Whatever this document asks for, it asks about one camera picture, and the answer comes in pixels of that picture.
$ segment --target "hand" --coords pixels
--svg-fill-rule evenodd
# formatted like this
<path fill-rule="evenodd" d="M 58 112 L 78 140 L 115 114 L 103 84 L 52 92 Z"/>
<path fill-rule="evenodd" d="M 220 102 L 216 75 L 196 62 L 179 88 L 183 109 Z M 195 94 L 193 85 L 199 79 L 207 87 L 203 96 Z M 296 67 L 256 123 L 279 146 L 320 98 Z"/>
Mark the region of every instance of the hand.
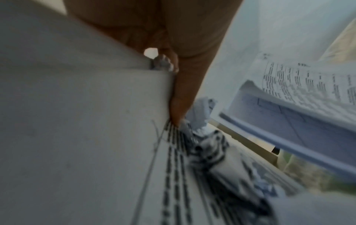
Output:
<path fill-rule="evenodd" d="M 242 0 L 64 0 L 74 16 L 143 53 L 157 48 L 179 68 L 169 104 L 179 126 Z"/>

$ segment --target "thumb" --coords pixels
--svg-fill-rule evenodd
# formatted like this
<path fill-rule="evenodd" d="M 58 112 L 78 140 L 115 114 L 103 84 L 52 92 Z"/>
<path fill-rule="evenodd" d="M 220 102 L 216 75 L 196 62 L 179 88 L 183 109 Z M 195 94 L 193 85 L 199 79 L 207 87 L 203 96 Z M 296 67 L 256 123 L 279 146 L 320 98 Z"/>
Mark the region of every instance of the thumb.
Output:
<path fill-rule="evenodd" d="M 220 43 L 208 51 L 193 57 L 178 57 L 179 72 L 175 78 L 173 95 L 169 103 L 171 121 L 179 126 L 203 82 Z"/>

